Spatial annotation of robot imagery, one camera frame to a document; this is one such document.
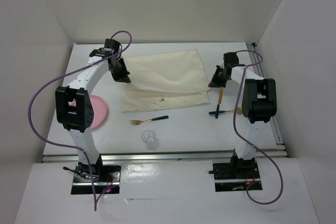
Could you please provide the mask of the cream cloth placemat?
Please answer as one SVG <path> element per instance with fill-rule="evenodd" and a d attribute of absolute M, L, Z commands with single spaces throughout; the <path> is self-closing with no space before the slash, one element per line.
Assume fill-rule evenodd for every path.
<path fill-rule="evenodd" d="M 125 59 L 131 82 L 123 85 L 122 112 L 207 105 L 208 78 L 196 49 Z"/>

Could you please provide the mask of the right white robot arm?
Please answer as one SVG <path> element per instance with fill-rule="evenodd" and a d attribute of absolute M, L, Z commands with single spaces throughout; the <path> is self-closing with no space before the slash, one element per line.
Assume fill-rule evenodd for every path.
<path fill-rule="evenodd" d="M 230 80 L 239 83 L 237 102 L 248 123 L 242 141 L 230 158 L 229 168 L 221 173 L 243 178 L 255 168 L 256 147 L 260 132 L 277 112 L 276 83 L 272 78 L 261 77 L 241 64 L 237 52 L 223 54 L 224 63 L 216 66 L 209 88 L 224 88 Z"/>

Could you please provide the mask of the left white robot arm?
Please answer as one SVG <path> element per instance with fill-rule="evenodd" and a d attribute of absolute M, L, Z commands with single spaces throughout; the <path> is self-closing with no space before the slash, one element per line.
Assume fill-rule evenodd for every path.
<path fill-rule="evenodd" d="M 93 182 L 103 177 L 104 169 L 92 136 L 91 125 L 95 117 L 90 95 L 108 71 L 115 82 L 131 82 L 121 50 L 118 41 L 106 39 L 104 47 L 91 52 L 87 62 L 89 68 L 67 86 L 59 86 L 55 91 L 57 121 L 68 131 L 75 147 L 79 148 L 76 173 Z"/>

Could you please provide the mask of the pink plate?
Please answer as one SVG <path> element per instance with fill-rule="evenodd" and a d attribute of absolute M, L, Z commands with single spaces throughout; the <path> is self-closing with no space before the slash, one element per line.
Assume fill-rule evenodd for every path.
<path fill-rule="evenodd" d="M 98 128 L 105 121 L 108 114 L 108 107 L 106 102 L 97 95 L 91 95 L 90 100 L 94 112 L 91 128 L 95 129 Z"/>

